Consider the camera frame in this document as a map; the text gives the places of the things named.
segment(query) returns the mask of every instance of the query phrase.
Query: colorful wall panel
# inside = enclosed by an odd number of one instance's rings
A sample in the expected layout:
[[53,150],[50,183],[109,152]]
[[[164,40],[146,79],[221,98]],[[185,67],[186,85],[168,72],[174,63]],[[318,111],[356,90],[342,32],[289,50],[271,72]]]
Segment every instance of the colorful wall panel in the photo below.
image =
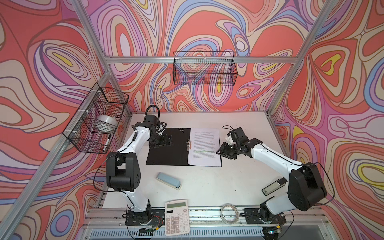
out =
[[384,239],[383,39],[383,1],[339,1],[273,114],[291,157],[327,170],[343,240]]
[[[0,1],[0,220],[103,74],[70,2]],[[69,146],[13,239],[73,239],[103,157]]]
[[234,50],[237,56],[296,56],[322,0],[84,1],[109,56],[173,56]]
[[132,112],[156,104],[161,111],[264,111],[280,85],[288,64],[238,64],[234,86],[176,86],[173,64],[114,64]]

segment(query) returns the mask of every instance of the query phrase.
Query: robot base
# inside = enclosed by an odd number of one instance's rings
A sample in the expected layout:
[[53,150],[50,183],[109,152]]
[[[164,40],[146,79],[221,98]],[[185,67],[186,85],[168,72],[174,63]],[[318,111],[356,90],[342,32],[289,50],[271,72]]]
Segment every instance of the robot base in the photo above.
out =
[[157,217],[154,217],[152,214],[152,207],[149,200],[148,200],[147,208],[145,211],[134,212],[131,210],[127,210],[127,213],[125,215],[126,215],[125,225],[127,226],[138,226],[138,225],[148,225],[148,224],[157,225],[159,223],[159,219]]
[[[265,224],[265,222],[263,222],[260,219],[258,212],[259,212],[259,208],[244,209],[245,214],[240,214],[240,215],[242,217],[245,217],[247,224]],[[282,226],[282,225],[287,223],[287,220],[285,219],[284,214],[280,213],[278,215],[275,215],[274,219],[270,223],[276,223],[276,224],[279,224],[280,226]]]

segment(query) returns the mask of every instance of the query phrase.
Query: white table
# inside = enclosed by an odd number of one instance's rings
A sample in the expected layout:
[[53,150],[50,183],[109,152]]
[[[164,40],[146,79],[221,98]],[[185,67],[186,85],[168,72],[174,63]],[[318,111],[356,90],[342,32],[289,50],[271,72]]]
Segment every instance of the white table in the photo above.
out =
[[[143,118],[144,114],[133,114],[128,126],[142,121]],[[222,129],[222,126],[242,127],[249,139],[254,137],[260,139],[270,148],[282,153],[264,112],[161,113],[160,120],[166,122],[167,127],[219,128],[220,144],[229,132],[227,129]],[[130,127],[126,139],[132,132]],[[222,167],[154,166],[146,165],[148,151],[146,142],[141,152],[137,154],[141,171],[138,189],[149,198],[152,207],[164,207],[165,202],[176,199],[187,199],[190,207],[222,206],[226,203],[259,205],[274,195],[286,192],[288,188],[286,185],[264,196],[262,189],[281,178],[281,175],[266,164],[245,155],[239,155],[237,160],[222,157]],[[159,172],[179,179],[182,183],[181,189],[175,190],[157,181],[156,176]],[[103,208],[125,208],[125,206],[126,201],[121,193],[107,193]]]

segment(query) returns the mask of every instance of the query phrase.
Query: wire mesh basket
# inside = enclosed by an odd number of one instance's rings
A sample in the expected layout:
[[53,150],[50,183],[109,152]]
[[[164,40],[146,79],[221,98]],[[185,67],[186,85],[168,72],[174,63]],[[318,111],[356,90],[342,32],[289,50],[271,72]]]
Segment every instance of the wire mesh basket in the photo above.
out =
[[237,68],[233,51],[173,52],[175,85],[234,86]]
[[99,87],[80,120],[63,133],[79,152],[108,152],[129,96],[119,90]]

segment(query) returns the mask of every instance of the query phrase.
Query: black mounting plate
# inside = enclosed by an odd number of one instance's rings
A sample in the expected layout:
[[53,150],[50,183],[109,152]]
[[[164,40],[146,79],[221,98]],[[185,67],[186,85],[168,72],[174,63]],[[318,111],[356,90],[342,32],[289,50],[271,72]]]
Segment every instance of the black mounting plate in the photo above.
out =
[[[164,209],[152,209],[152,215],[159,216],[163,219],[163,224],[165,223],[165,210]],[[147,225],[141,225],[138,221],[135,221],[133,218],[126,218],[126,226],[157,226],[159,224],[159,219],[155,216],[152,216],[152,220]]]
[[[265,224],[262,222],[258,216],[259,208],[255,209],[244,209],[244,212],[247,214],[245,216],[245,219],[247,221],[247,224]],[[276,215],[276,219],[273,220],[271,223],[277,223],[279,225],[283,225],[287,223],[287,220],[285,219],[285,216],[283,213],[280,213]]]

